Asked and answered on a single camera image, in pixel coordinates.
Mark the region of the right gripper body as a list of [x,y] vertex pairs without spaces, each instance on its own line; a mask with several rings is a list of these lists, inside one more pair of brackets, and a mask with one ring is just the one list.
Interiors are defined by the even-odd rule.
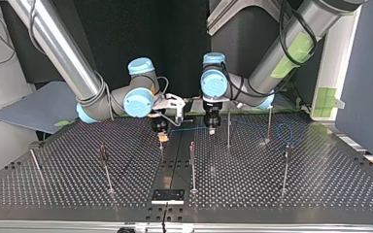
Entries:
[[153,117],[151,126],[156,133],[167,133],[169,128],[169,121],[164,117]]

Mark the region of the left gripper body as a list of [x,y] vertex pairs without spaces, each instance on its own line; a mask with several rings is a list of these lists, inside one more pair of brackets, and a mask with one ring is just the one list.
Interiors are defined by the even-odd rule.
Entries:
[[203,102],[203,108],[205,110],[204,123],[209,128],[217,128],[220,126],[220,110],[222,109],[222,102],[211,103]]

